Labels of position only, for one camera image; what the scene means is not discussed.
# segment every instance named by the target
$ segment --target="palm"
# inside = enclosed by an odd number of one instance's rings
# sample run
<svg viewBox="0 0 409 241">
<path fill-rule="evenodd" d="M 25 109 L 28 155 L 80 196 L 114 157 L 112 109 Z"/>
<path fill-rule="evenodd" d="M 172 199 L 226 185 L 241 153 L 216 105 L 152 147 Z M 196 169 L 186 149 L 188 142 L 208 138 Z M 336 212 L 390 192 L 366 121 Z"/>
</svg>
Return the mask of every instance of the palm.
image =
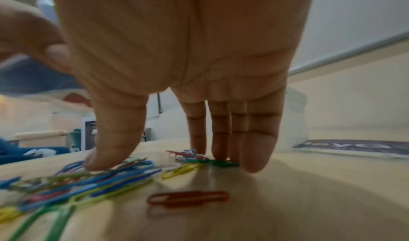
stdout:
<svg viewBox="0 0 409 241">
<path fill-rule="evenodd" d="M 310 1 L 56 0 L 77 58 L 74 74 L 99 121 L 89 167 L 128 156 L 143 130 L 137 118 L 147 94 L 171 87 L 193 148 L 205 153 L 208 100 L 213 155 L 261 170 L 277 140 L 287 69 Z"/>
</svg>

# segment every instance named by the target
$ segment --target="wooden table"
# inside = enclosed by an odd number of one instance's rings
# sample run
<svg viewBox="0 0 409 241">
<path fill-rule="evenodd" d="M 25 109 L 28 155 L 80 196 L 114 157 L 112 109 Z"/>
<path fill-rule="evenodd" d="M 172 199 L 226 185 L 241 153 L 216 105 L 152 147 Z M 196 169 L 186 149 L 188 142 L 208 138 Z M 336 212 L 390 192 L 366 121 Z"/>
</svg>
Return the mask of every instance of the wooden table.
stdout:
<svg viewBox="0 0 409 241">
<path fill-rule="evenodd" d="M 376 139 L 374 135 L 352 134 Z M 402 134 L 383 135 L 402 140 Z M 185 149 L 187 139 L 141 143 L 134 156 L 173 162 L 163 151 Z M 82 160 L 84 152 L 0 166 L 0 178 L 55 173 Z M 224 204 L 182 210 L 151 210 L 146 198 L 158 192 L 224 190 Z M 0 225 L 0 240 L 26 217 Z M 39 220 L 21 240 L 42 240 L 53 215 Z M 109 201 L 78 208 L 62 241 L 119 240 L 408 240 L 409 162 L 315 153 L 274 154 L 250 175 L 239 168 L 202 167 L 158 181 Z"/>
</svg>

